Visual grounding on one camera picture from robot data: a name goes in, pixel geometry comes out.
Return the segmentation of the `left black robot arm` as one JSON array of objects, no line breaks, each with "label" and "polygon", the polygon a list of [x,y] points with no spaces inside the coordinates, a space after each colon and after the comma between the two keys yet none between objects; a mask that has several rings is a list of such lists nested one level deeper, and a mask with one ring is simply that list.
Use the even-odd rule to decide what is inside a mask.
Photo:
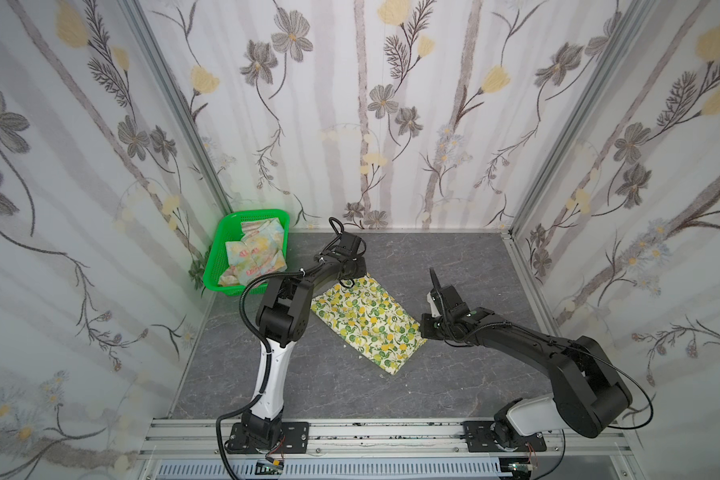
[{"label": "left black robot arm", "polygon": [[311,265],[294,271],[265,274],[252,282],[266,285],[254,320],[247,316],[247,293],[239,309],[246,328],[259,340],[260,361],[256,389],[243,407],[221,415],[218,423],[240,418],[235,435],[247,447],[272,451],[284,437],[284,386],[296,342],[306,332],[315,292],[337,284],[350,288],[367,273],[366,242],[358,235],[340,231],[314,256]]}]

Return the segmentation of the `lemon print yellow skirt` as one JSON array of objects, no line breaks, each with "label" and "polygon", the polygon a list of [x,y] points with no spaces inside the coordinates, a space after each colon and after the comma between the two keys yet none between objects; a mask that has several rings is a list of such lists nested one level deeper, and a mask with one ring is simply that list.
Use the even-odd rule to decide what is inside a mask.
[{"label": "lemon print yellow skirt", "polygon": [[328,288],[312,300],[311,310],[349,347],[391,375],[426,343],[419,324],[369,275],[349,288]]}]

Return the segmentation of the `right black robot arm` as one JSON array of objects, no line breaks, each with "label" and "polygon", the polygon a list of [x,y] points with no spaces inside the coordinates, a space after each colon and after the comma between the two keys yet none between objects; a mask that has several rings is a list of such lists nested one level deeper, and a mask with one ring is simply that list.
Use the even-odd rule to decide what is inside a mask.
[{"label": "right black robot arm", "polygon": [[551,393],[514,400],[494,415],[491,437],[501,448],[518,448],[525,439],[554,430],[596,438],[631,405],[626,382],[592,338],[550,336],[486,308],[472,309],[453,286],[442,286],[438,280],[427,300],[431,311],[421,317],[423,338],[497,350],[550,381]]}]

